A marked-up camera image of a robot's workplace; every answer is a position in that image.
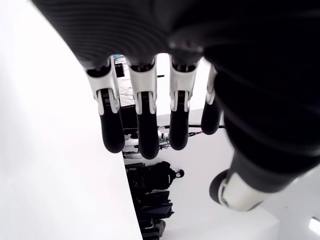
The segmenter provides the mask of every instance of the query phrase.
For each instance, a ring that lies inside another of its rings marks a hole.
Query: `cable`
[[[122,154],[122,156],[130,156],[130,155],[139,154],[139,153],[140,153],[139,151],[135,151],[135,152],[130,153],[130,154]]]

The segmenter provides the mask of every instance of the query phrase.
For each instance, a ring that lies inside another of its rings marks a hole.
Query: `black bag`
[[[175,172],[166,161],[146,167],[144,173],[144,187],[150,192],[152,190],[166,190],[170,187],[175,178],[182,178],[184,171]]]

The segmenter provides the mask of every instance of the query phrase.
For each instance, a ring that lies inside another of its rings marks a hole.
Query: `white wall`
[[[210,198],[211,181],[229,168],[232,156],[233,148],[225,130],[219,129],[211,136],[190,137],[181,151],[169,147],[161,150],[154,160],[142,160],[148,165],[167,161],[173,169],[185,171],[185,176],[175,179],[169,188],[175,213],[165,219],[163,240],[277,239],[279,222],[265,209],[258,207],[250,212],[236,212]],[[127,164],[136,162],[139,161],[125,159]]]
[[[142,239],[82,67],[30,2],[0,1],[0,240]]]
[[[279,219],[279,240],[318,240],[309,229],[312,217],[320,218],[319,167],[278,195],[263,203],[263,207]]]

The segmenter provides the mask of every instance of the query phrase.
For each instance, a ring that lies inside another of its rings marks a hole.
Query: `robotic hand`
[[[199,59],[211,67],[201,127],[221,112],[235,152],[210,186],[249,211],[320,162],[320,3],[297,0],[33,0],[88,76],[105,147],[125,144],[114,54],[129,62],[139,149],[159,151],[158,53],[170,54],[170,144],[183,149]]]

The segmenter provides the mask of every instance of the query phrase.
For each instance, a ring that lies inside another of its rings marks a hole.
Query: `black fingertip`
[[[201,129],[203,133],[212,135],[218,130],[221,114],[222,110],[216,98],[211,105],[205,101],[201,119]]]
[[[120,110],[117,113],[113,113],[111,108],[105,108],[100,120],[105,148],[111,153],[119,153],[125,146]]]
[[[221,204],[218,197],[219,187],[222,181],[227,177],[228,169],[224,170],[223,172],[219,173],[211,182],[209,188],[209,194],[213,201],[218,204]]]
[[[176,111],[171,111],[169,141],[174,150],[182,150],[188,142],[189,111],[178,104]]]
[[[148,160],[154,159],[159,152],[157,113],[151,114],[149,94],[142,92],[142,114],[137,114],[139,150]]]

